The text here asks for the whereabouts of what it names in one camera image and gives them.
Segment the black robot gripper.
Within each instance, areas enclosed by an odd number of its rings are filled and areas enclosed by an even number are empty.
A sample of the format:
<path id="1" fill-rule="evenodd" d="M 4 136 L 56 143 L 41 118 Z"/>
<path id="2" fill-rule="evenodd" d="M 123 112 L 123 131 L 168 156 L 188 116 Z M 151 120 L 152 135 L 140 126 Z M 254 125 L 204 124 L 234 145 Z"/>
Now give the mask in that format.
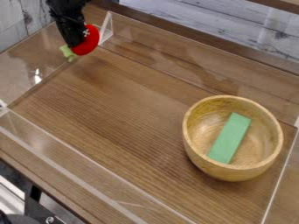
<path id="1" fill-rule="evenodd" d="M 78 46 L 88 32 L 83 9 L 91 0 L 45 0 L 68 47 Z"/>

